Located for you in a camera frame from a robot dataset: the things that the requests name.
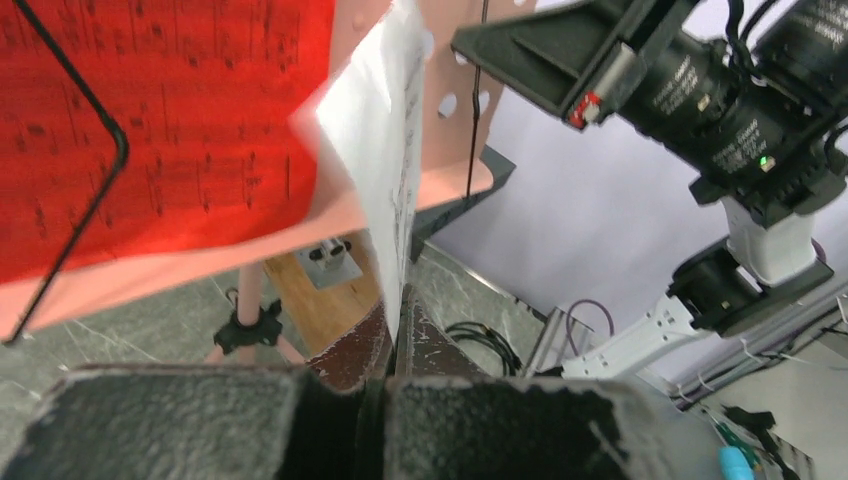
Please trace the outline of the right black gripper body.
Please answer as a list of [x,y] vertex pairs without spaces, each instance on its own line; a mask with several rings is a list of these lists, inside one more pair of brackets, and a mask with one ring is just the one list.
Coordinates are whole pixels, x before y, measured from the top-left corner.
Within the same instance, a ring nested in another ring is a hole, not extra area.
[[620,110],[680,32],[694,1],[575,1],[462,27],[452,49],[577,130]]

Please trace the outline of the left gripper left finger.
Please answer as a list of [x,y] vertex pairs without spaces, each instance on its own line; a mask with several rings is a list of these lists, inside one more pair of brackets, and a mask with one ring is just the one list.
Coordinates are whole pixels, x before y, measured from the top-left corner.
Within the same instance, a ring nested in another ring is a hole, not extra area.
[[66,374],[5,479],[351,479],[363,386],[294,367],[105,364]]

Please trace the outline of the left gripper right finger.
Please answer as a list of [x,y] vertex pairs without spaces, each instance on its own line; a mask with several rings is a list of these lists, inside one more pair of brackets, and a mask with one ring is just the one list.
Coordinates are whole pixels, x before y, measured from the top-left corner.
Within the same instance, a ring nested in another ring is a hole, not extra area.
[[384,388],[387,479],[667,479],[644,397],[617,381],[414,375]]

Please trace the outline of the pink music stand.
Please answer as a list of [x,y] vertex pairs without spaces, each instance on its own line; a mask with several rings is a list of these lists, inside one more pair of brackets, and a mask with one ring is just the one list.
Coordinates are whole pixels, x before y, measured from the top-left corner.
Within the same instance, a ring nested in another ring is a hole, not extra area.
[[[459,65],[444,53],[454,30],[480,17],[477,1],[424,1],[427,28],[434,50],[426,63],[423,107],[424,146],[417,207],[420,210],[458,199],[462,191],[476,193],[492,185],[493,176],[480,158],[469,158],[470,137],[482,147],[487,139],[502,88],[484,79],[490,94],[487,109],[474,125],[471,66]],[[298,250],[326,237],[362,229],[365,219],[353,190],[319,175],[313,210],[302,223],[248,242],[226,247],[144,255],[111,260],[59,274],[27,324],[28,331],[93,314],[150,296],[186,282],[236,267],[248,278],[239,289],[243,299],[257,301],[257,279],[265,259]]]

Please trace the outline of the white sheet music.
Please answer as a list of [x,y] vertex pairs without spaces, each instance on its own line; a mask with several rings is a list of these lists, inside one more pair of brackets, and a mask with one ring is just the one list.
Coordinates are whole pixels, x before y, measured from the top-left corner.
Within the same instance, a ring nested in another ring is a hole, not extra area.
[[385,324],[399,330],[422,174],[424,19],[393,1],[343,66],[293,116],[320,166],[356,194]]

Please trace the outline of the red sheet music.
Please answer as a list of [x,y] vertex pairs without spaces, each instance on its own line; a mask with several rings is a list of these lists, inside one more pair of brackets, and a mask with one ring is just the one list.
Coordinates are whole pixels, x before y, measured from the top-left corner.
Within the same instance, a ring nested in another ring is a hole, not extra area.
[[[300,223],[316,164],[290,115],[327,78],[331,1],[35,1],[130,143],[67,267]],[[1,5],[1,278],[44,275],[109,173],[110,134]]]

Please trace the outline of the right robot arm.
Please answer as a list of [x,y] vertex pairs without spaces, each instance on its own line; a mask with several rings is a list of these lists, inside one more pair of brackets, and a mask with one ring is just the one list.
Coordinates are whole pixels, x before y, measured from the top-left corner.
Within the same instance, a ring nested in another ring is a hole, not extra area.
[[813,217],[847,185],[847,5],[797,1],[747,44],[756,15],[728,5],[720,38],[683,29],[691,1],[578,1],[464,26],[451,48],[575,130],[611,115],[697,171],[727,235],[682,263],[655,306],[564,360],[566,379],[613,379],[678,347],[730,337],[830,280]]

